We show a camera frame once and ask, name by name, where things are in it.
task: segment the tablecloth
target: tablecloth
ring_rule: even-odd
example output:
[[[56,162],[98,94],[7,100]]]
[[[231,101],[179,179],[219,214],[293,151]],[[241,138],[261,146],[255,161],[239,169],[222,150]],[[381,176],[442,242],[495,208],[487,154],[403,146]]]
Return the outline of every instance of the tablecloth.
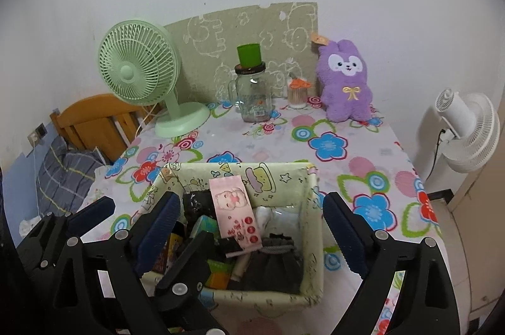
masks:
[[[216,174],[219,176],[226,173],[227,162],[268,165],[268,162],[306,161],[317,167],[319,206],[325,194],[337,191],[373,229],[385,229],[395,239],[411,242],[433,237],[447,259],[423,183],[379,111],[370,106],[373,117],[367,122],[332,123],[326,119],[317,97],[309,98],[308,106],[302,110],[289,108],[283,99],[275,99],[274,105],[267,123],[245,123],[234,107],[225,102],[209,104],[209,120],[185,136],[158,138],[152,126],[147,128],[113,166],[97,172],[97,180],[83,206],[108,195],[115,200],[116,212],[83,240],[106,239],[117,229],[129,228],[140,201],[168,162],[223,163],[218,171],[222,174]],[[290,179],[286,176],[270,181],[287,184]],[[323,239],[324,296],[319,305],[265,317],[255,310],[219,307],[206,296],[205,290],[202,301],[213,309],[214,316],[231,334],[330,334],[361,279],[349,270],[326,223]],[[384,334],[402,279],[402,273],[396,273],[374,334]]]

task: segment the fan base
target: fan base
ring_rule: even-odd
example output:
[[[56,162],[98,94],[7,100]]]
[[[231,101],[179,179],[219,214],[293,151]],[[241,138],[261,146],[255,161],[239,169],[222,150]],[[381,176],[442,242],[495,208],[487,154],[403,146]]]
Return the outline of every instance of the fan base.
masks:
[[[204,124],[211,114],[205,105],[197,102],[183,103],[179,107],[179,118],[172,120],[167,111],[156,119],[155,133],[158,137],[172,138],[192,132]]]

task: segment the pink package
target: pink package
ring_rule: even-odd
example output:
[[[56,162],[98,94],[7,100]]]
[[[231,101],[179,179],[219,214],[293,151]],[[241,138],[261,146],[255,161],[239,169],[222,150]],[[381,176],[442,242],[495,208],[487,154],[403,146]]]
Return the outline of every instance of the pink package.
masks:
[[[235,237],[242,251],[226,254],[236,257],[263,247],[253,208],[240,175],[209,180],[221,238]]]

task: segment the yellow bow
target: yellow bow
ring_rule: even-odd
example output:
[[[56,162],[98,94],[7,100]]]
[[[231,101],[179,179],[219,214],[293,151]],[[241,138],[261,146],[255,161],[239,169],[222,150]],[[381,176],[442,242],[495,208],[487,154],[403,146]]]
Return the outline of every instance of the yellow bow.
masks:
[[[359,93],[361,91],[361,89],[359,87],[357,87],[357,86],[356,87],[344,87],[344,88],[342,88],[342,91],[344,93],[350,93],[348,100],[350,100],[350,99],[359,100],[358,97],[356,97],[356,93]]]

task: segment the electric fan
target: electric fan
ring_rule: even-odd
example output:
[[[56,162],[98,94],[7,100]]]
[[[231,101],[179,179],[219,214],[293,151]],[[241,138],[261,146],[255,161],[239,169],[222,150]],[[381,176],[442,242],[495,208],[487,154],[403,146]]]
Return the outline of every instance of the electric fan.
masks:
[[[181,59],[167,30],[144,21],[112,27],[100,45],[98,67],[114,94],[126,103],[147,106],[165,101],[167,112],[156,120],[159,137],[182,136],[209,118],[201,103],[178,104],[174,94]]]
[[[435,109],[450,127],[441,138],[449,141],[441,149],[449,167],[468,173],[486,164],[500,134],[498,114],[488,97],[473,93],[461,98],[457,91],[445,89],[438,96]]]

